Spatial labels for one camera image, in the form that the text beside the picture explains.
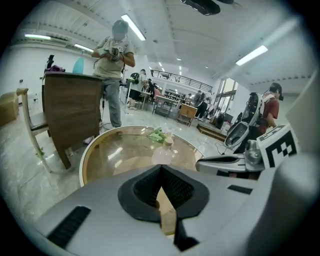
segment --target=chair seat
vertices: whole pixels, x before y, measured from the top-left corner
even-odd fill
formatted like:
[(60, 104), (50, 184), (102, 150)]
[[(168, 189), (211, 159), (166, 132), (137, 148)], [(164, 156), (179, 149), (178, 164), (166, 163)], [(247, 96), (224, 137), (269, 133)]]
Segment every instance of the chair seat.
[(30, 116), (30, 123), (31, 131), (39, 130), (48, 126), (46, 116), (43, 112)]

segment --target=gray pants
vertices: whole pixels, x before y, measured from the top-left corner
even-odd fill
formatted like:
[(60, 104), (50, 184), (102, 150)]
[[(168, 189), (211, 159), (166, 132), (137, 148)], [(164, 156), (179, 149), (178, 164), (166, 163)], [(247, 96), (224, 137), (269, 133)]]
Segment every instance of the gray pants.
[(109, 104), (110, 122), (113, 127), (121, 126), (121, 112), (119, 103), (119, 91), (120, 91), (120, 78), (104, 78), (102, 79), (102, 93), (105, 91), (106, 100)]

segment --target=floor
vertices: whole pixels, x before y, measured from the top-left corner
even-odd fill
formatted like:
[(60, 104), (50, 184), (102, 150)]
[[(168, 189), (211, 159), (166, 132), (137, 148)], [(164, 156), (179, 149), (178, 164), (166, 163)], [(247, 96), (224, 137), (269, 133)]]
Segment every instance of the floor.
[[(30, 114), (42, 111), (41, 99), (29, 103)], [(122, 126), (143, 125), (149, 127), (162, 127), (172, 131), (193, 144), (205, 157), (219, 155), (224, 152), (222, 142), (201, 134), (196, 126), (166, 119), (145, 110), (129, 110), (121, 103)], [(103, 123), (108, 123), (108, 104), (104, 108)], [(71, 168), (66, 170), (55, 150), (54, 144), (46, 132), (37, 136), (40, 147), (43, 147), (45, 157), (53, 173), (48, 173), (32, 146), (29, 138), (22, 107), (15, 121), (0, 128), (0, 193), (6, 201), (11, 212), (16, 217), (33, 223), (46, 210), (64, 199), (80, 187), (79, 164), (86, 148), (83, 145), (69, 157)]]

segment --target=man in red shirt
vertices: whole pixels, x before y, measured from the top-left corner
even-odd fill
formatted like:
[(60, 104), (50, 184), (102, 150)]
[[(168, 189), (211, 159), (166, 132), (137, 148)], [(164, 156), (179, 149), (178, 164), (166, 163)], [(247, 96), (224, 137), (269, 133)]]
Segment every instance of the man in red shirt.
[(267, 125), (260, 125), (259, 127), (250, 126), (247, 137), (242, 141), (240, 146), (234, 151), (234, 154), (242, 154), (245, 152), (248, 140), (257, 140), (258, 137), (265, 134), (268, 127), (276, 127), (275, 119), (278, 118), (279, 102), (278, 99), (282, 94), (282, 87), (280, 84), (273, 82), (269, 88), (269, 92), (265, 93), (262, 98), (273, 95), (267, 102), (264, 103), (264, 111), (262, 117), (266, 120)]

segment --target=man in beige shirt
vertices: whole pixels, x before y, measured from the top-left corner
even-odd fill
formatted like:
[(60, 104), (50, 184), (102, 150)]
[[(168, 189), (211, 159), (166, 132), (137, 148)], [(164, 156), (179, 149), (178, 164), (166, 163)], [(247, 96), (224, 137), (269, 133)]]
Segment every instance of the man in beige shirt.
[[(135, 57), (132, 43), (127, 37), (129, 25), (124, 20), (117, 20), (112, 27), (112, 36), (102, 39), (92, 53), (99, 58), (94, 67), (94, 76), (102, 79), (103, 90), (109, 104), (110, 122), (113, 127), (121, 126), (119, 103), (120, 80), (122, 70), (127, 64), (134, 67)], [(105, 50), (117, 49), (118, 54), (112, 55)]]

